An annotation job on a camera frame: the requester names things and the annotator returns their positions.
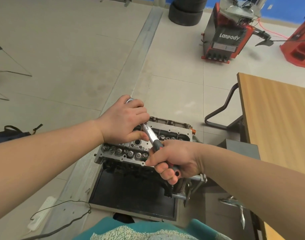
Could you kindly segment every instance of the forearm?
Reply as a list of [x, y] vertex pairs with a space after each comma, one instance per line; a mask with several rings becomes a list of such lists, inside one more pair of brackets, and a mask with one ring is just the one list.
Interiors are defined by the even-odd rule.
[[0, 143], [0, 218], [102, 144], [96, 123]]
[[198, 147], [203, 173], [284, 238], [305, 239], [305, 174], [219, 147]]

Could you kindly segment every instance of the wooden table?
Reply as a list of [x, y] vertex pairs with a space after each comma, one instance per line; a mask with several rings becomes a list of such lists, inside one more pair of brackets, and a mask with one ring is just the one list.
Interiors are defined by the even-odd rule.
[[[305, 173], [305, 88], [237, 74], [246, 138], [260, 159]], [[267, 240], [283, 239], [265, 223]]]

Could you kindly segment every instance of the red cable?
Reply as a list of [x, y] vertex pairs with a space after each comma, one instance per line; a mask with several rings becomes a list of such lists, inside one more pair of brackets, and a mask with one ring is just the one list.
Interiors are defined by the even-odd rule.
[[272, 33], [272, 34], [281, 36], [281, 37], [283, 37], [283, 38], [285, 38], [285, 39], [288, 39], [288, 38], [289, 38], [289, 37], [286, 37], [286, 36], [284, 36], [284, 35], [282, 35], [282, 34], [279, 34], [279, 33], [270, 31], [270, 30], [268, 30], [268, 29], [265, 29], [265, 28], [261, 25], [260, 19], [258, 19], [258, 23], [259, 23], [259, 26], [260, 26], [263, 30], [265, 30], [265, 31], [267, 31], [267, 32], [270, 32], [270, 33]]

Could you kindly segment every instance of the metal floor strip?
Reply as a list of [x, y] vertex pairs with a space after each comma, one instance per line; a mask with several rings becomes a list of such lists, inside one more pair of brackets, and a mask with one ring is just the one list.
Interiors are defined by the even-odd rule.
[[[164, 9], [161, 7], [152, 7], [101, 114], [114, 104], [121, 95], [133, 94], [142, 65], [163, 14], [163, 10]], [[94, 153], [97, 151], [98, 148], [92, 150], [77, 162], [56, 204], [66, 200], [86, 201], [88, 199], [88, 194], [91, 193], [91, 185], [95, 180], [96, 173], [99, 169], [99, 165], [94, 163]], [[51, 216], [48, 218], [42, 234], [49, 233], [66, 225], [87, 211], [88, 206], [82, 202], [68, 202], [57, 206], [52, 210]], [[81, 233], [86, 218], [87, 215], [47, 239], [55, 240], [74, 238]]]

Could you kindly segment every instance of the ratchet wrench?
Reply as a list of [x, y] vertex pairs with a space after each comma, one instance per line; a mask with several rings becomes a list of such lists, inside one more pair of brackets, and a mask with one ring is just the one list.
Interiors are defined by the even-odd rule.
[[[133, 98], [130, 98], [126, 101], [126, 103], [130, 102], [134, 100]], [[147, 136], [149, 137], [149, 141], [152, 144], [155, 152], [160, 150], [161, 148], [164, 147], [164, 145], [160, 142], [160, 140], [158, 140], [158, 137], [155, 135], [154, 131], [152, 130], [152, 128], [150, 128], [150, 126], [147, 123], [143, 123], [140, 124], [142, 130], [147, 134]], [[180, 175], [180, 170], [178, 165], [173, 165], [172, 163], [166, 161], [166, 163], [168, 164], [168, 167], [171, 168], [172, 170], [174, 170], [174, 174], [178, 177]]]

